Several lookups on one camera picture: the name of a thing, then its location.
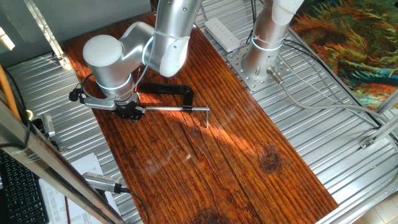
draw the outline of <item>orange pipe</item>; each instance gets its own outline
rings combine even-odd
[[[6,73],[2,69],[2,66],[0,65],[0,83],[2,86],[2,90],[4,91],[4,94],[6,94],[7,102],[8,102],[8,107],[10,108],[11,112],[14,113],[14,115],[20,120],[21,116],[19,116],[18,112],[18,107],[15,102],[14,94],[12,93],[10,83],[8,82]]]

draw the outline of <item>mounting plate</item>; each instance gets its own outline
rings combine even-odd
[[[268,84],[275,82],[275,80],[270,77],[256,77],[255,75],[246,75],[242,69],[241,61],[243,55],[249,50],[249,46],[242,47],[241,49],[232,52],[227,55],[228,61],[231,63],[232,67],[235,68],[238,75],[242,78],[242,81],[248,86],[251,91],[258,91],[266,87]],[[284,62],[279,62],[279,72],[278,74],[282,77],[289,74],[289,68]]]

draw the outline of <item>wooden table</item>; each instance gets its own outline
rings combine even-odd
[[[91,72],[84,44],[98,34],[120,38],[136,21],[119,22],[64,45],[78,78]],[[337,203],[197,28],[188,58],[173,78],[150,72],[145,82],[189,85],[206,114],[148,111],[137,124],[93,110],[127,186],[147,204],[152,223],[315,223]],[[90,79],[86,89],[101,90]],[[182,97],[141,95],[143,105],[182,106]],[[142,219],[146,216],[139,207]]]

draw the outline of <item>silver robot arm segment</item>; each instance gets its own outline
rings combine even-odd
[[[242,58],[246,75],[266,77],[269,67],[278,71],[278,55],[289,24],[303,0],[265,0],[254,24],[248,52]]]
[[[87,106],[114,110],[115,104],[131,101],[134,80],[131,73],[147,65],[165,77],[174,76],[187,57],[190,33],[201,0],[161,0],[156,29],[143,22],[131,25],[118,40],[98,35],[83,48],[83,57],[107,99],[89,97]]]

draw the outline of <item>black keyboard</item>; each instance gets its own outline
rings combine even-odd
[[[39,179],[0,149],[0,223],[49,222]]]

